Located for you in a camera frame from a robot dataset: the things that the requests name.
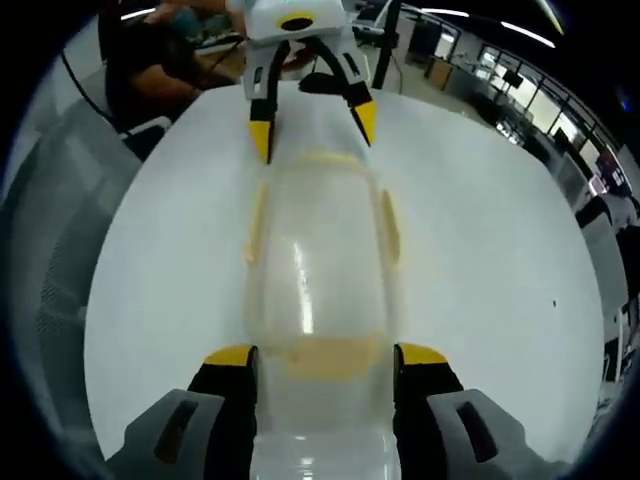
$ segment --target table surface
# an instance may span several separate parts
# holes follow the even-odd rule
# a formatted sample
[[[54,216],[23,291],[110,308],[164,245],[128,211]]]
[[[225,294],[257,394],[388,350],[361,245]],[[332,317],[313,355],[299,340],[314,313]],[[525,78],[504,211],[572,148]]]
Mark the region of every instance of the table surface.
[[[460,115],[375,92],[368,148],[343,100],[280,85],[274,162],[308,152],[362,159],[402,230],[399,341],[443,352],[465,388],[518,419],[531,448],[572,461],[596,409],[603,358],[598,286],[581,232],[543,165]],[[106,457],[125,427],[202,359],[246,342],[248,238],[266,169],[241,87],[207,92],[126,194],[97,265],[85,376]]]

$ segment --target window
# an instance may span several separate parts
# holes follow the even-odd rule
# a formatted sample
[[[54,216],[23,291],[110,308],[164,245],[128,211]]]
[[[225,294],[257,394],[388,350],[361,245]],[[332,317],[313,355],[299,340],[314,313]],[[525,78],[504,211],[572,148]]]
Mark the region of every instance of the window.
[[[499,52],[495,48],[486,47],[480,56],[480,64],[476,67],[476,77],[488,79],[496,66]]]
[[[564,88],[562,88],[557,83],[549,80],[548,78],[544,79],[544,89],[547,91],[551,98],[557,99],[558,105],[562,103],[566,103],[565,100],[569,96]]]
[[[505,53],[500,54],[498,57],[498,63],[493,71],[493,76],[491,77],[491,83],[498,87],[498,89],[505,91],[509,88],[509,84],[505,82],[502,77],[508,70],[516,72],[519,66],[519,60],[516,60]]]
[[[491,84],[495,85],[498,90],[502,90],[504,88],[504,80],[502,79],[502,76],[506,71],[507,68],[504,65],[500,65],[499,63],[496,64],[495,68],[493,69],[493,75],[491,75]]]
[[[556,123],[551,127],[551,135],[555,135],[559,129],[562,129],[569,141],[575,146],[574,142],[578,138],[580,131],[564,112],[560,114]]]
[[[584,147],[582,147],[582,149],[580,150],[580,155],[582,156],[584,161],[587,162],[587,165],[589,165],[589,168],[592,171],[597,172],[599,170],[596,166],[596,161],[600,157],[600,152],[591,142],[591,140],[586,141]]]
[[[451,54],[451,50],[457,36],[458,32],[455,29],[442,25],[442,33],[440,34],[440,40],[436,46],[435,56],[447,60]]]
[[[538,90],[529,106],[533,116],[533,125],[546,133],[560,113],[560,107],[550,98],[544,89]]]
[[[536,93],[538,84],[542,80],[542,75],[527,65],[522,65],[518,76],[522,78],[522,83],[518,88],[510,86],[509,90],[507,90],[507,95],[523,108],[527,108]]]

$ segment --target metal pole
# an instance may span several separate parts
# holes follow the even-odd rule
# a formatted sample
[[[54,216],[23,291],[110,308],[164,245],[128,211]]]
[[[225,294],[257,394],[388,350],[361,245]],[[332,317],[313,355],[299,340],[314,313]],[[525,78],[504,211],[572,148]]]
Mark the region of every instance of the metal pole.
[[[382,40],[383,44],[380,49],[376,73],[373,76],[373,82],[371,84],[373,88],[377,88],[378,90],[382,89],[382,84],[387,76],[387,69],[391,61],[391,51],[398,44],[398,34],[396,30],[398,28],[398,17],[400,16],[401,5],[401,0],[391,0],[389,9],[387,10],[387,20],[384,24],[384,37]]]

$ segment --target wall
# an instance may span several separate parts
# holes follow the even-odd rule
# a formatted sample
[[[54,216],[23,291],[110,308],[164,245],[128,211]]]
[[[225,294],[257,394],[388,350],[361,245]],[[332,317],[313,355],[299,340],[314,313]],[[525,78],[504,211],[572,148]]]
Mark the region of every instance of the wall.
[[[102,59],[97,17],[69,41],[65,53],[71,69],[80,81],[100,69]],[[0,202],[6,198],[20,165],[38,141],[40,134],[80,98],[80,93],[71,81],[62,60],[57,58],[42,78],[31,105],[25,112],[20,131],[14,139],[7,170],[4,176],[0,177]]]
[[[624,170],[625,175],[629,179],[633,196],[640,200],[640,165],[636,163],[636,159],[626,145],[620,149],[617,156],[622,170]]]

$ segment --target ceiling light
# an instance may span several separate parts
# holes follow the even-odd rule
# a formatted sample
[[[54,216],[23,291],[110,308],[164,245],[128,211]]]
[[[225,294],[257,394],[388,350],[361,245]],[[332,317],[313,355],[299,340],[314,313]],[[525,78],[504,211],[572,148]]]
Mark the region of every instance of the ceiling light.
[[[560,25],[560,20],[558,20],[558,17],[553,12],[553,7],[549,5],[546,0],[536,0],[536,2],[538,2],[538,5],[540,5],[540,8],[547,16],[549,21],[551,21],[551,23],[553,23],[553,26],[556,27],[556,30],[564,35],[564,30],[562,29],[562,25]]]
[[[522,33],[527,37],[533,38],[534,40],[538,40],[539,42],[544,43],[547,47],[556,48],[555,44],[551,40],[547,40],[546,38],[541,37],[537,33],[530,32],[529,30],[525,30],[524,28],[518,27],[517,25],[513,25],[511,23],[507,23],[507,22],[500,22],[500,23],[502,24],[503,27],[509,28],[518,33]]]
[[[421,8],[422,13],[439,13],[441,15],[455,15],[456,17],[468,17],[469,14],[465,12],[458,12],[457,10],[444,10],[442,8]]]
[[[147,8],[146,10],[138,10],[137,12],[127,13],[120,17],[120,20],[129,20],[130,18],[139,17],[140,15],[147,15],[148,13],[155,12],[155,8]]]

